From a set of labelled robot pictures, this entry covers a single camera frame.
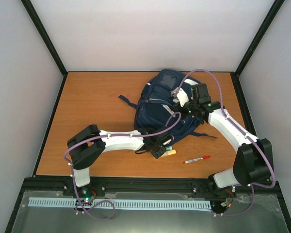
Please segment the yellow highlighter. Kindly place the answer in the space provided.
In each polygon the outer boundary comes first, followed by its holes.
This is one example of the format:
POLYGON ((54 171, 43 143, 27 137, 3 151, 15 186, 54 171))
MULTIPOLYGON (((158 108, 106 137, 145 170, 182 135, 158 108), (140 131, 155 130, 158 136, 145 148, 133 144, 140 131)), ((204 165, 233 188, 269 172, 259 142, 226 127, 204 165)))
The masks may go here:
POLYGON ((161 157, 166 157, 166 156, 174 155, 176 153, 177 153, 176 150, 168 150, 161 157))

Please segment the navy blue backpack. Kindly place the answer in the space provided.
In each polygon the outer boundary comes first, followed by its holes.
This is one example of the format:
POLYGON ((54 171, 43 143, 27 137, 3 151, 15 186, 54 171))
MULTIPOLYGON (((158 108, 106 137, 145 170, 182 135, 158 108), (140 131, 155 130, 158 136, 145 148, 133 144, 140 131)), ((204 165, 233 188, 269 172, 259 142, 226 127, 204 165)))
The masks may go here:
MULTIPOLYGON (((171 91, 175 90, 180 85, 185 76, 186 74, 180 71, 172 69, 161 70, 144 86, 137 104, 130 102, 123 95, 118 96, 129 106, 136 109, 133 124, 134 129, 151 128, 161 131, 165 124, 171 126, 175 123, 178 115, 168 121, 171 115, 162 107, 162 104, 168 105, 172 110, 172 107, 176 103, 172 100, 171 91)), ((180 122, 169 131, 174 137, 174 140, 169 145, 171 146, 189 135, 209 136, 206 133, 195 132, 199 125, 200 120, 196 117, 188 116, 185 119, 181 119, 180 122)))

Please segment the red cap marker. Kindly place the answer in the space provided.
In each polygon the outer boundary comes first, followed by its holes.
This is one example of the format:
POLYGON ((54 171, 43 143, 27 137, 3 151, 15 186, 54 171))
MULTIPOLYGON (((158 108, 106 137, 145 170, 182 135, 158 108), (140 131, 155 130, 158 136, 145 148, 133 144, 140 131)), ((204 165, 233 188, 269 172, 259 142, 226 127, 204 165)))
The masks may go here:
POLYGON ((193 162, 197 162, 197 161, 201 161, 201 160, 206 160, 206 159, 209 159, 210 156, 207 155, 207 156, 203 156, 203 157, 200 157, 200 158, 195 158, 195 159, 191 159, 191 160, 187 160, 187 161, 184 161, 183 163, 184 164, 189 164, 189 163, 193 163, 193 162))

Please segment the teal cap marker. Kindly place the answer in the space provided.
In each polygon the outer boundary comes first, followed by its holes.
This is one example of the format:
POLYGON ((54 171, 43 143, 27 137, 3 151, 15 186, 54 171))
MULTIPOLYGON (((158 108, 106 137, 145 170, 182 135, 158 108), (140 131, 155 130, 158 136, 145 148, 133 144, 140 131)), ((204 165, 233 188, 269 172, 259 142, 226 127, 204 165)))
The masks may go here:
POLYGON ((168 105, 162 104, 162 107, 170 114, 173 115, 175 112, 170 109, 168 105))

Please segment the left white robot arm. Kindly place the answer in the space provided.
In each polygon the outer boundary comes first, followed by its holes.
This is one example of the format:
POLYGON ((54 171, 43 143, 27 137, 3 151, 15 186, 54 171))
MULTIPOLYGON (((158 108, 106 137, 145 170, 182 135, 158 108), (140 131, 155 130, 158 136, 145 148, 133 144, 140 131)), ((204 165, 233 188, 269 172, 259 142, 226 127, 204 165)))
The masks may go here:
POLYGON ((90 192, 90 166, 101 154, 114 150, 131 150, 136 154, 149 152, 158 159, 173 139, 166 127, 159 130, 140 128, 130 132, 108 132, 100 130, 97 125, 89 125, 67 142, 75 191, 83 196, 90 192))

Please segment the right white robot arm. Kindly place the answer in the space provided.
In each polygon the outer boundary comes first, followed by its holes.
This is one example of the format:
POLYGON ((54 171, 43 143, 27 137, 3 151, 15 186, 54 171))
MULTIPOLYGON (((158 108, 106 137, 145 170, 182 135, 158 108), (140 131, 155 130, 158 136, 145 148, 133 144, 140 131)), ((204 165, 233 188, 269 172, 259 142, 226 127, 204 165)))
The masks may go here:
POLYGON ((210 183, 215 190, 228 186, 256 185, 271 178, 275 185, 272 145, 268 139, 259 139, 243 128, 218 101, 211 101, 206 84, 191 87, 192 97, 177 87, 171 92, 175 98, 175 110, 186 117, 192 115, 217 129, 236 152, 233 167, 210 175, 210 183))

